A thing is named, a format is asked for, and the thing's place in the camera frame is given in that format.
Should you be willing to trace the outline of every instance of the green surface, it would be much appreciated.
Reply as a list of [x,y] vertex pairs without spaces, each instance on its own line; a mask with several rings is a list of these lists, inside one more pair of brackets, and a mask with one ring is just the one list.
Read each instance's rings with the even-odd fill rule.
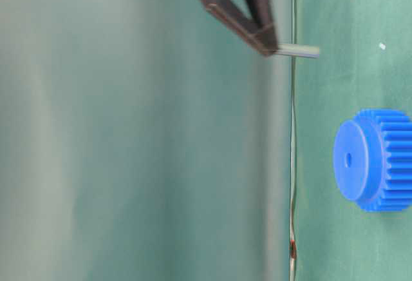
[[0,280],[287,278],[288,72],[198,0],[0,16]]
[[[412,209],[366,213],[335,184],[340,123],[361,108],[412,115],[411,0],[297,0],[297,281],[411,280]],[[386,50],[379,48],[386,45]]]

